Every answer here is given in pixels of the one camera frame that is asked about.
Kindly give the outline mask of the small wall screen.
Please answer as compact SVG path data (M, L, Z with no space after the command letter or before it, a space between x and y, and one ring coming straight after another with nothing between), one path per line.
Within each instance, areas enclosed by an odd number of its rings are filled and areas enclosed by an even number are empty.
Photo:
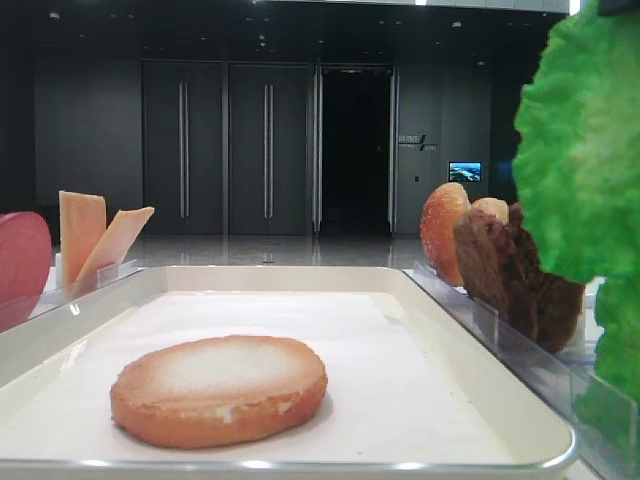
M482 179L480 162L450 162L448 180L458 183L475 183Z

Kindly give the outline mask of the dark double door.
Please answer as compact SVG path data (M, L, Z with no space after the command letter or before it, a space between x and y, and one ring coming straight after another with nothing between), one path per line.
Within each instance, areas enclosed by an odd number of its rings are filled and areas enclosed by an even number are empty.
M222 67L143 65L147 232L223 232Z
M233 65L230 80L230 233L308 229L307 71Z

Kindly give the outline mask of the right orange cheese slice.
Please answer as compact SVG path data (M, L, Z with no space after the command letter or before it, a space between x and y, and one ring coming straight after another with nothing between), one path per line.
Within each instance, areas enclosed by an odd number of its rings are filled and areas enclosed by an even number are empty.
M104 267L119 265L154 212L155 208L150 206L119 210L90 252L76 279L81 280Z

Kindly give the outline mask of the green lettuce leaf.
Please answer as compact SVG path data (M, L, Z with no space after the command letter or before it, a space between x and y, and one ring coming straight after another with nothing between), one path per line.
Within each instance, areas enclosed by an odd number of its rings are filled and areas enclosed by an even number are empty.
M598 383L579 417L627 442L639 423L639 5L591 1L549 33L515 119L513 162L542 268L601 279Z

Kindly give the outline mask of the left orange cheese slice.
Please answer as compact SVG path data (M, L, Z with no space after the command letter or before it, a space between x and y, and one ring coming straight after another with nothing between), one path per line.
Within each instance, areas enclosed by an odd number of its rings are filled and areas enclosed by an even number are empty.
M62 281L73 283L106 230L103 196L59 192Z

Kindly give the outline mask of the right brown meat patty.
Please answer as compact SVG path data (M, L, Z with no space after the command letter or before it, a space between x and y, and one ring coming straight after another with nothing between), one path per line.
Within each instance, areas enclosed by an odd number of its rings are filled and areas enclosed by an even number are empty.
M573 338L582 311L585 285L544 272L531 234L523 227L519 203L509 206L508 227L515 244L537 323L536 343L550 353L565 348Z

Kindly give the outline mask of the left brown meat patty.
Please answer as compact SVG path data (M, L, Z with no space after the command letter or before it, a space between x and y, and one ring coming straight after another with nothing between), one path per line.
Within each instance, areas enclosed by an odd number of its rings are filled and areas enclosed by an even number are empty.
M536 295L525 275L514 228L473 208L456 223L453 235L467 293L493 307L519 333L536 339Z

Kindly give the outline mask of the right bun slice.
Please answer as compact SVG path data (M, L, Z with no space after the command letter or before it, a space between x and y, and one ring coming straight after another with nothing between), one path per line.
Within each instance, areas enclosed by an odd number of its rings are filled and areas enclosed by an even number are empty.
M494 215L503 224L509 221L509 206L504 200L494 197L484 197L474 201L471 204L471 208Z

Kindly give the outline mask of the clear long rail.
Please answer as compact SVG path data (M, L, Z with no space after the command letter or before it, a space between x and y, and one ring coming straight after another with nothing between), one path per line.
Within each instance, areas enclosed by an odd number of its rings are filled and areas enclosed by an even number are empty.
M35 296L10 300L1 305L1 332L8 331L38 315L73 303L84 295L95 292L139 270L138 262L131 260L117 266L99 269L93 276L80 279L71 285L44 291Z
M594 372L595 343L550 354L495 311L419 261L409 275L533 393L575 427L584 462L602 479L639 477L639 404Z

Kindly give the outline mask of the white metal tray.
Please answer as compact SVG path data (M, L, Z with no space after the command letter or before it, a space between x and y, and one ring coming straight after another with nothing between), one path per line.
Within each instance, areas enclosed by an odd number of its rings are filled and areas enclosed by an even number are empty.
M125 365L233 334L296 338L321 357L314 420L191 451L113 425ZM1 336L5 479L559 479L577 454L574 429L391 268L149 268Z

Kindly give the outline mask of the dark double door left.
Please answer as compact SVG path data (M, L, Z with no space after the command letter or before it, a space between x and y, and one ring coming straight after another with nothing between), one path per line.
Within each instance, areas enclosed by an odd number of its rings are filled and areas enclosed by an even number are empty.
M222 67L143 65L147 232L223 232Z

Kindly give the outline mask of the bread slice on tray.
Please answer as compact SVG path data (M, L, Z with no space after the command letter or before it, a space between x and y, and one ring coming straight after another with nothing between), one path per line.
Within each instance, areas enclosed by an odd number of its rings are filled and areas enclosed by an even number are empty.
M301 341L231 335L147 353L110 390L112 419L148 444L179 449L261 440L311 420L328 384Z

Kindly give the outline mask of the dark double door middle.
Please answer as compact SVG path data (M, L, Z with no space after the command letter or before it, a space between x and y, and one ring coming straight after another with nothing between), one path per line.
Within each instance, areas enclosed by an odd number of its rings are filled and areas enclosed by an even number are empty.
M230 80L230 233L308 229L307 71L233 65Z

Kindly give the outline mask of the orange cheese slice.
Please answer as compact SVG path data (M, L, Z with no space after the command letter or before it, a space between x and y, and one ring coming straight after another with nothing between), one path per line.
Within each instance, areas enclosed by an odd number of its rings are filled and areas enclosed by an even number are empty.
M81 280L104 267L119 265L154 212L155 208L150 206L119 210L90 252L76 279Z
M59 192L62 281L73 283L106 230L103 196Z

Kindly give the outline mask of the bun slice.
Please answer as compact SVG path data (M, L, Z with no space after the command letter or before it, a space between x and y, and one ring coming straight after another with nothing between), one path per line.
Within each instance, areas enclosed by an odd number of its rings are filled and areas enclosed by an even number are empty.
M437 274L449 285L463 285L455 251L453 228L470 209L467 193L460 183L437 187L426 200L420 221L420 238L425 255Z
M471 204L471 208L494 215L503 224L509 221L509 206L504 200L494 197L484 197L474 201Z

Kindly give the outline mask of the clear left long rail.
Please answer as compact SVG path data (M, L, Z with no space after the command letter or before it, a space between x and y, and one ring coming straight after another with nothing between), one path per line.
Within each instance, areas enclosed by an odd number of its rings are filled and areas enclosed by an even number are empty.
M139 270L138 262L131 260L117 266L99 269L93 276L80 279L71 285L44 291L35 296L10 300L1 305L1 332L8 331L38 315L73 303L84 295L95 292Z

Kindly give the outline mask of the brown meat patty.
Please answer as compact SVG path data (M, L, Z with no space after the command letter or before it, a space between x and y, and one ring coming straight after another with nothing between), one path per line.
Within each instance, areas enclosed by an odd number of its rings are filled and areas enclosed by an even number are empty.
M493 307L519 333L536 339L536 295L525 275L514 228L473 208L456 223L453 235L467 293Z
M585 285L544 272L531 234L523 227L519 203L509 206L508 227L515 244L537 323L536 343L550 353L565 348L573 338L582 311Z

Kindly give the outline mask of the left bun slice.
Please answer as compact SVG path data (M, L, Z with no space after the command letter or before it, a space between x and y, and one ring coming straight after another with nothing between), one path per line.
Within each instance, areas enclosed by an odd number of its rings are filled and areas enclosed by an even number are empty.
M467 193L460 183L437 187L426 200L420 221L420 238L425 255L437 274L449 285L463 285L455 251L453 228L470 209Z

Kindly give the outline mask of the clear right long rail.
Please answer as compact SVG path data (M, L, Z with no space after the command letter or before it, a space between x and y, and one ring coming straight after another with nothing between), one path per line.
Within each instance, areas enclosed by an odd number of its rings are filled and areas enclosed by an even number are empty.
M584 462L602 479L639 477L639 404L594 372L595 343L550 354L495 311L419 261L409 275L533 393L575 427Z

